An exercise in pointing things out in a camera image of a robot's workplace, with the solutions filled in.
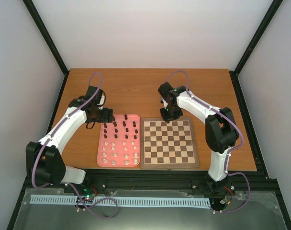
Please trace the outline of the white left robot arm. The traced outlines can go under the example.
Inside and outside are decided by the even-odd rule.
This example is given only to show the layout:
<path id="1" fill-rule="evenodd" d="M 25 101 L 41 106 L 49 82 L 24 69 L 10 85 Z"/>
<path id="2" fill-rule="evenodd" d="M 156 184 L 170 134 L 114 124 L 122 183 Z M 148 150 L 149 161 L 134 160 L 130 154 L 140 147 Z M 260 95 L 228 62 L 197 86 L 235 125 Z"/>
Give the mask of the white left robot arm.
<path id="1" fill-rule="evenodd" d="M 66 166 L 62 152 L 75 132 L 83 124 L 92 129 L 96 123 L 112 122 L 112 109 L 104 107 L 105 92 L 89 86 L 85 95 L 73 99 L 59 122 L 38 142 L 26 146 L 26 170 L 34 188 L 37 183 L 75 184 L 82 193 L 88 192 L 92 181 L 82 169 Z"/>

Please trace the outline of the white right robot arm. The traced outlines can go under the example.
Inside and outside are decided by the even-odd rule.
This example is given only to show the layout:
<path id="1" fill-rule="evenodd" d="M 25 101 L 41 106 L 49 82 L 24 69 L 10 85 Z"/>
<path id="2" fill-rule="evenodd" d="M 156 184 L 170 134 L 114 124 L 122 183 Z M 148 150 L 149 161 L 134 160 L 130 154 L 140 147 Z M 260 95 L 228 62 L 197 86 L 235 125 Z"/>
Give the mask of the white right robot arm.
<path id="1" fill-rule="evenodd" d="M 231 109 L 212 106 L 185 86 L 173 88 L 168 82 L 161 84 L 158 92 L 164 105 L 160 114 L 165 122 L 179 119 L 184 109 L 204 123 L 205 140 L 212 153 L 208 175 L 215 182 L 223 180 L 228 174 L 231 152 L 237 149 L 236 141 L 244 142 Z"/>

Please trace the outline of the wooden chess board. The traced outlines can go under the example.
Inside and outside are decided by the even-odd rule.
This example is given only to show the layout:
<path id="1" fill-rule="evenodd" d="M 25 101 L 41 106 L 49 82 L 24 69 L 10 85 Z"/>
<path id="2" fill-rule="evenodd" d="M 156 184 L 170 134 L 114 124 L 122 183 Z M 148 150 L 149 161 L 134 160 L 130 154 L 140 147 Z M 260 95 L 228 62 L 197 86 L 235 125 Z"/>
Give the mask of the wooden chess board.
<path id="1" fill-rule="evenodd" d="M 141 168 L 145 170 L 198 169 L 199 159 L 190 117 L 166 123 L 141 119 Z"/>

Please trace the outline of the pink plastic tray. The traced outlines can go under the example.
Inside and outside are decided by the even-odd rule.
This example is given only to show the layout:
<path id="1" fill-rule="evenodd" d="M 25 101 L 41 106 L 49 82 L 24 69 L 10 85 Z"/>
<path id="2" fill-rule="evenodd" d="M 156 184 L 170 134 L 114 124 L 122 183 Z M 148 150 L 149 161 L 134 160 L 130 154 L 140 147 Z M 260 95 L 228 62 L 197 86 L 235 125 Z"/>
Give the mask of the pink plastic tray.
<path id="1" fill-rule="evenodd" d="M 106 123 L 107 128 L 104 127 L 104 123 L 101 124 L 100 130 L 100 139 L 98 143 L 97 151 L 97 164 L 102 168 L 107 167 L 135 167 L 140 163 L 141 159 L 141 118 L 138 115 L 128 114 L 128 120 L 124 119 L 124 115 L 113 115 L 115 117 L 115 122 L 117 127 L 114 127 L 113 122 Z M 123 127 L 123 121 L 126 122 L 126 127 Z M 133 127 L 133 121 L 136 122 L 136 127 Z M 112 151 L 112 142 L 115 142 L 115 151 Z M 134 154 L 138 154 L 138 163 L 134 164 Z"/>

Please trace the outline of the black aluminium frame rail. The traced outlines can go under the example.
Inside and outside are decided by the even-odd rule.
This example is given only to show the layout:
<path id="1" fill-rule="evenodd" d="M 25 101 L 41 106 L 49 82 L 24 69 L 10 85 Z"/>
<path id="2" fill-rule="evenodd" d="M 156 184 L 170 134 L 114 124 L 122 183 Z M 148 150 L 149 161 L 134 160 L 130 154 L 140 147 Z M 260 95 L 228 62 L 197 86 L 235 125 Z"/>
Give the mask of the black aluminium frame rail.
<path id="1" fill-rule="evenodd" d="M 153 170 L 111 170 L 87 169 L 86 181 L 76 188 L 82 194 L 85 188 L 95 187 L 98 194 L 109 196 L 117 190 L 158 190 L 180 191 L 194 196 L 222 197 L 227 194 L 226 188 L 234 186 L 234 194 L 240 192 L 273 192 L 280 196 L 281 191 L 276 179 L 270 179 L 263 172 L 245 172 L 244 176 L 228 177 L 214 191 L 210 191 L 206 182 L 209 180 L 206 171 L 153 171 Z"/>

